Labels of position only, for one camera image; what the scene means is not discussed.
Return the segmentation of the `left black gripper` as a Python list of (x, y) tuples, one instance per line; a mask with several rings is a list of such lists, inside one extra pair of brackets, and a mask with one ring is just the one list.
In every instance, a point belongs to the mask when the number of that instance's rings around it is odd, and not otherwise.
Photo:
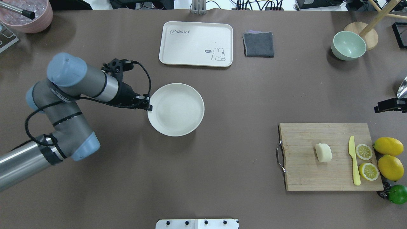
[(153, 110), (153, 106), (150, 104), (150, 93), (143, 95), (135, 93), (132, 87), (126, 83), (120, 84), (118, 94), (114, 98), (114, 104), (119, 108)]

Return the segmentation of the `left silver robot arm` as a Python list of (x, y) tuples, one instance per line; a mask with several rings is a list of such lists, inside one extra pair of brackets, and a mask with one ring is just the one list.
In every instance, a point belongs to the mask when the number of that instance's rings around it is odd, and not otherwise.
[(104, 105), (151, 111), (150, 92), (140, 95), (123, 82), (134, 60), (113, 59), (101, 69), (61, 52), (47, 67), (47, 78), (26, 93), (33, 112), (24, 128), (29, 140), (1, 156), (1, 191), (30, 178), (66, 158), (82, 160), (100, 148), (100, 142), (77, 105), (88, 100)]

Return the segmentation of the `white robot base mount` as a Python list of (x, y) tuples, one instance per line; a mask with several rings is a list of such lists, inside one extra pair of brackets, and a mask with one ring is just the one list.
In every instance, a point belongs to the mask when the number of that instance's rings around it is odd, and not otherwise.
[(238, 219), (162, 219), (156, 229), (239, 229)]

